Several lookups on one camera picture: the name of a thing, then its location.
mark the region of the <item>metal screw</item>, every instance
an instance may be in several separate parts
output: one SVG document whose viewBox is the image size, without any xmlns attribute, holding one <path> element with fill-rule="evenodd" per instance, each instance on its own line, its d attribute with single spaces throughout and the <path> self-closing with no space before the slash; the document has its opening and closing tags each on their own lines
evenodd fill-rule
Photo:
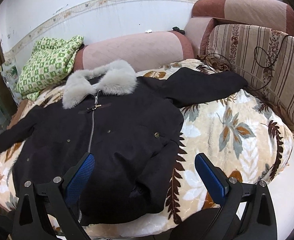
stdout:
<svg viewBox="0 0 294 240">
<path fill-rule="evenodd" d="M 229 178 L 229 181 L 230 181 L 232 184 L 236 184 L 238 180 L 237 180 L 235 177 L 230 177 L 230 178 Z"/>
<path fill-rule="evenodd" d="M 60 183 L 61 181 L 62 181 L 62 178 L 61 177 L 55 177 L 53 179 L 53 182 L 55 182 L 55 183 Z"/>
<path fill-rule="evenodd" d="M 264 180 L 259 181 L 261 187 L 265 187 L 267 184 Z"/>
<path fill-rule="evenodd" d="M 32 183 L 28 180 L 28 181 L 25 182 L 24 186 L 25 186 L 25 187 L 29 187 L 31 184 L 32 184 Z"/>
</svg>

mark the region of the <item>black jacket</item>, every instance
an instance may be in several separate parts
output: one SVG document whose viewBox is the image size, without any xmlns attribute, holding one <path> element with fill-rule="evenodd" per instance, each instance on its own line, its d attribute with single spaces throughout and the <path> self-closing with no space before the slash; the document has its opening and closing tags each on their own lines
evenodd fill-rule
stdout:
<svg viewBox="0 0 294 240">
<path fill-rule="evenodd" d="M 124 223 L 159 213 L 184 121 L 179 108 L 226 98 L 247 86 L 230 71 L 208 75 L 181 68 L 158 80 L 136 78 L 123 64 L 75 72 L 63 100 L 35 106 L 0 135 L 0 152 L 28 138 L 13 168 L 17 196 L 25 181 L 46 183 L 63 176 L 88 151 L 95 97 L 86 95 L 101 90 L 90 145 L 95 168 L 79 199 L 81 224 Z M 100 80 L 93 78 L 104 73 Z"/>
</svg>

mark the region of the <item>pink pillow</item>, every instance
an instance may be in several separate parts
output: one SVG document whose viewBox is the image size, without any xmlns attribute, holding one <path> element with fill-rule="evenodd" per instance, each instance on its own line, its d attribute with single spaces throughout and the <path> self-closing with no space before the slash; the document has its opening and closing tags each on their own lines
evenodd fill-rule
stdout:
<svg viewBox="0 0 294 240">
<path fill-rule="evenodd" d="M 77 53 L 74 70 L 93 69 L 123 59 L 138 72 L 187 58 L 194 58 L 194 54 L 190 41 L 181 33 L 139 33 L 86 46 Z"/>
</svg>

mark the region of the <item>floral blanket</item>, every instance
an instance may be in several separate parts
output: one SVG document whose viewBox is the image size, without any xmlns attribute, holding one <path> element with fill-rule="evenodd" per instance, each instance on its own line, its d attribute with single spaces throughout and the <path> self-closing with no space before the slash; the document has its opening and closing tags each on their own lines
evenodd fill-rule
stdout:
<svg viewBox="0 0 294 240">
<path fill-rule="evenodd" d="M 166 79 L 181 67 L 206 74 L 215 71 L 199 60 L 188 59 L 137 75 Z M 35 102 L 27 104 L 22 117 L 36 104 L 46 107 L 60 100 L 63 88 L 43 92 Z M 155 235 L 174 228 L 199 210 L 216 207 L 194 167 L 194 158 L 200 152 L 227 176 L 245 183 L 260 179 L 270 182 L 285 168 L 293 134 L 267 105 L 244 90 L 218 101 L 184 107 L 181 112 L 185 121 L 164 210 L 125 224 L 89 225 L 85 230 L 91 238 Z M 23 144 L 15 144 L 0 154 L 0 206 L 7 210 L 17 203 L 11 170 Z M 51 220 L 57 228 L 55 219 Z"/>
</svg>

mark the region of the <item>black cable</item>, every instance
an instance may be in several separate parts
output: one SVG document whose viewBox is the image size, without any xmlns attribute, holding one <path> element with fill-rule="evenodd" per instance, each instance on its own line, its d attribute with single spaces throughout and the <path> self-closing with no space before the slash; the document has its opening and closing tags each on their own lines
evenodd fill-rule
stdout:
<svg viewBox="0 0 294 240">
<path fill-rule="evenodd" d="M 253 53 L 254 53 L 254 60 L 255 60 L 255 62 L 256 62 L 256 63 L 258 64 L 258 66 L 261 67 L 261 68 L 270 68 L 270 69 L 271 69 L 271 76 L 270 76 L 269 81 L 268 81 L 264 86 L 262 86 L 262 87 L 260 87 L 260 88 L 258 88 L 258 89 L 254 89 L 254 90 L 248 88 L 250 91 L 258 91 L 258 90 L 261 90 L 261 89 L 265 88 L 267 85 L 269 85 L 269 83 L 271 82 L 271 80 L 272 80 L 272 78 L 273 78 L 273 76 L 272 76 L 272 67 L 273 67 L 273 65 L 275 64 L 275 62 L 277 61 L 277 59 L 278 59 L 278 57 L 279 57 L 279 54 L 280 54 L 280 51 L 281 51 L 281 48 L 282 48 L 282 45 L 283 45 L 283 42 L 284 42 L 285 38 L 287 38 L 287 37 L 293 37 L 293 36 L 292 36 L 292 35 L 286 35 L 286 36 L 283 37 L 282 42 L 281 42 L 281 44 L 280 44 L 280 48 L 279 48 L 278 54 L 276 55 L 274 61 L 273 61 L 269 66 L 267 66 L 267 67 L 261 66 L 260 63 L 258 63 L 258 60 L 257 60 L 257 51 L 258 51 L 258 49 L 262 49 L 262 51 L 263 51 L 264 53 L 266 53 L 266 55 L 267 55 L 267 57 L 268 57 L 268 59 L 269 59 L 269 62 L 271 62 L 271 59 L 270 59 L 270 56 L 268 55 L 268 53 L 265 51 L 264 48 L 262 48 L 262 47 L 260 47 L 260 46 L 256 46 L 256 47 L 254 48 Z M 234 65 L 234 64 L 231 64 L 231 62 L 230 62 L 230 60 L 229 60 L 228 58 L 226 58 L 225 56 L 223 56 L 223 55 L 221 55 L 221 54 L 218 54 L 218 53 L 210 53 L 210 54 L 207 54 L 207 55 L 205 55 L 205 56 L 210 56 L 210 55 L 219 55 L 220 57 L 223 57 L 224 59 L 226 59 L 226 60 L 228 61 L 228 63 L 230 64 L 230 66 Z"/>
</svg>

